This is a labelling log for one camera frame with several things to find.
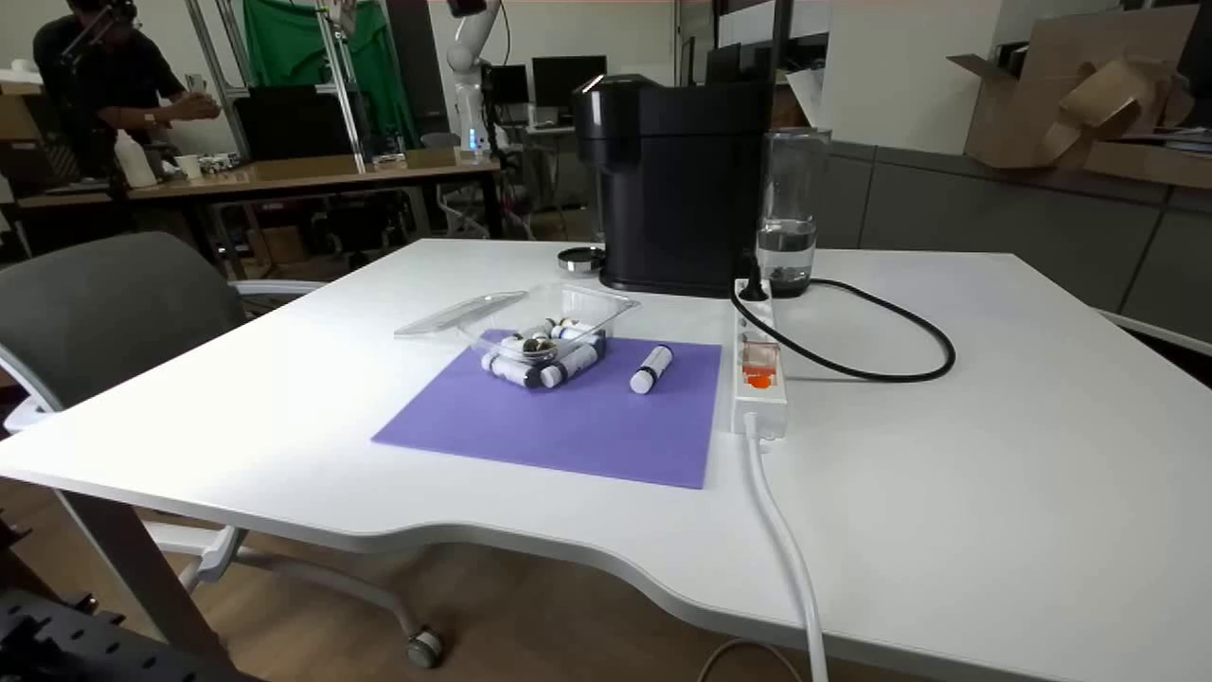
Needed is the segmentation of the white bottle yellow band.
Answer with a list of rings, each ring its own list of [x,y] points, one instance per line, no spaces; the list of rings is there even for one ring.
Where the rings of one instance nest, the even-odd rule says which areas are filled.
[[[551,359],[566,345],[574,345],[574,330],[573,327],[533,327],[533,330],[523,333],[523,357],[525,359]]]

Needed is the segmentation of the white bottle on placemat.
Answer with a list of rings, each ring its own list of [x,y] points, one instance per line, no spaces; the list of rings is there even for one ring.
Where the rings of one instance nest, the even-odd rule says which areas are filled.
[[[650,393],[663,372],[674,365],[670,345],[650,345],[650,351],[638,359],[638,366],[627,376],[632,393]]]

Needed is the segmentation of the clear plastic bowl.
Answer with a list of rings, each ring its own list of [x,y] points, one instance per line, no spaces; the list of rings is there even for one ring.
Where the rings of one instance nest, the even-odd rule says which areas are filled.
[[[614,319],[623,304],[549,316],[530,330],[487,330],[479,372],[511,385],[549,393],[605,359]]]

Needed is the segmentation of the white bottle in bowl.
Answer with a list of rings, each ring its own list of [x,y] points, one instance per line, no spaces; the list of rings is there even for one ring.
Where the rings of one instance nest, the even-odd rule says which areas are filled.
[[[501,351],[479,357],[479,366],[525,389],[557,389],[562,383],[562,372],[557,365],[525,365],[525,359],[508,359]]]

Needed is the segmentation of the purple placemat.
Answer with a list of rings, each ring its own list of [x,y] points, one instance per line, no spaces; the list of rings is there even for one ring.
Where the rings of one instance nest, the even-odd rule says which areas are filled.
[[[605,359],[551,393],[492,380],[461,350],[376,443],[461,460],[699,487],[713,451],[718,345],[667,342],[670,365],[647,393],[627,380],[647,337],[614,337]]]

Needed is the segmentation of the round metal drip tray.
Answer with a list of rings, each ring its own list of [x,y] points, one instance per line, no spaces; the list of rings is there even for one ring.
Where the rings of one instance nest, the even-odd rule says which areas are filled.
[[[598,245],[566,245],[557,252],[562,274],[598,274],[602,256],[605,256],[605,251],[598,251]]]

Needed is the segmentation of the white power strip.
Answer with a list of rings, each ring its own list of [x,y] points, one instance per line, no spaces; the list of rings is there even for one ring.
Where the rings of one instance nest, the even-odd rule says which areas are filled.
[[[734,322],[734,423],[752,420],[761,436],[781,436],[787,428],[787,376],[767,327],[767,304],[749,304]]]

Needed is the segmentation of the black coffee machine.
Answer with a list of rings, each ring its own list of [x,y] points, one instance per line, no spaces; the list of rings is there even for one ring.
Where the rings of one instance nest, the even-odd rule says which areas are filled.
[[[761,217],[767,90],[594,76],[574,90],[574,132],[598,187],[602,280],[727,297]]]

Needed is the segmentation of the wooden background desk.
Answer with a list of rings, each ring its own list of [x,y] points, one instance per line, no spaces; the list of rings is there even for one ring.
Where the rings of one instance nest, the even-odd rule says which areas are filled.
[[[172,179],[126,191],[127,206],[217,206],[217,201],[267,201],[301,194],[371,194],[396,187],[470,180],[484,191],[487,222],[501,222],[492,194],[501,165],[492,159],[456,159],[444,151],[413,151],[403,159],[359,164],[350,156],[263,159],[204,179]]]

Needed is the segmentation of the cardboard box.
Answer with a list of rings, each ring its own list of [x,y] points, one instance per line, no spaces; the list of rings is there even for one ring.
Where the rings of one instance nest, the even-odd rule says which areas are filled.
[[[1181,73],[1196,7],[1091,11],[1046,18],[1011,73],[978,54],[949,63],[978,79],[965,156],[987,169],[1091,169],[1107,179],[1212,191],[1203,136]]]

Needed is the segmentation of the person in black shirt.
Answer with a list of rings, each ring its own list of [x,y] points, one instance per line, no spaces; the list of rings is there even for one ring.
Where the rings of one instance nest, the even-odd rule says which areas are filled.
[[[172,120],[219,115],[217,100],[188,90],[137,28],[133,0],[66,0],[61,18],[33,30],[33,63],[78,169],[93,179],[113,169],[119,132],[152,143]]]

